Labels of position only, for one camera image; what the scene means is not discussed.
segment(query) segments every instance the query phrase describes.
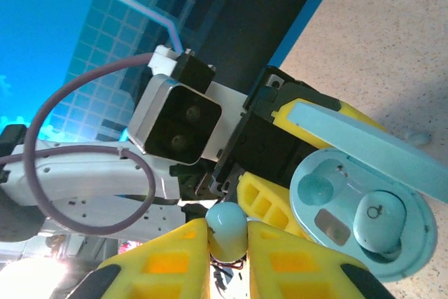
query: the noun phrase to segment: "earbud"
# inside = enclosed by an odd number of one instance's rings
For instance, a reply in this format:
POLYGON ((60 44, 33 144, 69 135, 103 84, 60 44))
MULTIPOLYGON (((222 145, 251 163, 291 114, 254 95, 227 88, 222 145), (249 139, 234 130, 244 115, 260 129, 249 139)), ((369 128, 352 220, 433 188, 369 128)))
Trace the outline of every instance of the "earbud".
POLYGON ((394 194, 375 191, 359 202, 353 222, 353 234, 366 250, 390 254, 400 246, 405 227, 406 208, 394 194))

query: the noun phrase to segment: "yellow plastic part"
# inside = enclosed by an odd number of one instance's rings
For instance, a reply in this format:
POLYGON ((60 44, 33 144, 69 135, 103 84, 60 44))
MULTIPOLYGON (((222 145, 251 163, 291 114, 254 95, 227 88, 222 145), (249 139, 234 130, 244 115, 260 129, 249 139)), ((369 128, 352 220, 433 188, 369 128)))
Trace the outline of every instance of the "yellow plastic part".
POLYGON ((246 172, 239 179, 237 194, 238 204, 248 216, 312 241, 294 218, 289 189, 246 172))
MULTIPOLYGON (((288 115, 295 106, 297 102, 305 102, 310 103, 308 101, 305 101, 304 99, 295 99, 285 105, 283 105, 278 111, 275 111, 272 113, 272 117, 274 117, 273 124, 277 127, 280 127, 281 129, 291 133, 292 135, 296 136, 297 138, 307 142, 308 144, 311 144, 312 146, 316 148, 328 148, 331 147, 330 144, 327 144, 323 140, 313 136, 312 134, 308 133, 301 127, 298 127, 297 125, 293 124, 288 120, 288 115)), ((355 109, 354 107, 348 105, 347 103, 341 102, 341 109, 339 110, 340 113, 343 115, 346 115, 348 117, 352 117, 354 119, 357 119, 363 123, 366 123, 368 125, 371 125, 373 127, 377 127, 382 131, 386 132, 386 129, 381 126, 379 123, 375 122, 370 117, 366 116, 364 113, 360 112, 359 110, 355 109)))
POLYGON ((199 218, 99 267, 121 271, 101 299, 209 299, 207 222, 199 218))
POLYGON ((251 299, 365 299, 340 265, 360 261, 266 223, 248 223, 251 299))

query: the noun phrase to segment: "cable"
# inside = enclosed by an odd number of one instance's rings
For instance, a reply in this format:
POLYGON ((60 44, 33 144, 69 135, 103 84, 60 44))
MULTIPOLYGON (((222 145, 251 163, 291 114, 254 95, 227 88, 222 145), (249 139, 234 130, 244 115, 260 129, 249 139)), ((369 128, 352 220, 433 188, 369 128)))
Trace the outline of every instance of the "cable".
POLYGON ((148 166, 146 161, 140 158, 137 154, 124 148, 114 148, 110 146, 93 146, 93 145, 77 145, 77 146, 63 146, 59 148, 52 148, 48 150, 36 151, 36 142, 39 135, 39 130, 42 127, 43 122, 47 118, 48 114, 56 107, 56 105, 62 101, 65 97, 70 95, 73 91, 77 90, 81 86, 93 81, 97 78, 105 76, 107 74, 126 69, 129 67, 141 66, 142 64, 148 64, 151 60, 152 53, 146 53, 141 55, 135 55, 119 60, 114 63, 106 64, 102 67, 88 71, 87 73, 75 78, 68 82, 57 92, 55 92, 38 110, 35 115, 29 129, 27 130, 24 141, 24 152, 22 155, 10 155, 0 158, 0 165, 11 162, 17 162, 22 160, 25 170, 25 175, 28 180, 29 187, 33 196, 35 197, 40 210, 46 215, 58 222, 62 227, 67 230, 80 232, 86 235, 94 236, 106 236, 119 232, 131 226, 139 218, 141 218, 149 206, 152 205, 155 197, 155 179, 152 169, 148 166), (96 227, 92 225, 86 225, 72 220, 61 213, 48 199, 47 195, 42 189, 41 182, 37 177, 36 172, 36 158, 46 155, 59 155, 68 153, 108 153, 125 156, 138 164, 148 177, 149 192, 146 199, 141 206, 125 220, 104 227, 96 227))

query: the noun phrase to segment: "speckled countertop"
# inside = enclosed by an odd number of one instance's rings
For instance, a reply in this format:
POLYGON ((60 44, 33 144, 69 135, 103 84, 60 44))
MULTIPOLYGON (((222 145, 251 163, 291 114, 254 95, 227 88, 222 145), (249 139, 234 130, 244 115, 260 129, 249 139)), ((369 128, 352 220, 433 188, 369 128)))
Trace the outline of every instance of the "speckled countertop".
MULTIPOLYGON (((282 69, 398 137, 430 132, 425 151, 448 166, 448 0, 324 0, 282 69)), ((428 202, 438 247, 423 270, 387 284, 397 299, 448 298, 448 204, 428 202)))

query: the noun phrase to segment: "earbud case lid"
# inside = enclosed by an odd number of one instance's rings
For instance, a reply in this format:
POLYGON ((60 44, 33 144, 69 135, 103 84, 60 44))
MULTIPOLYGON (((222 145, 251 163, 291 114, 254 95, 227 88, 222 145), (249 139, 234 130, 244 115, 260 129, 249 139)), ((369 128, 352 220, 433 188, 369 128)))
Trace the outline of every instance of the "earbud case lid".
POLYGON ((448 169, 398 138, 336 111, 304 102, 293 107, 288 120, 389 178, 448 203, 448 169))

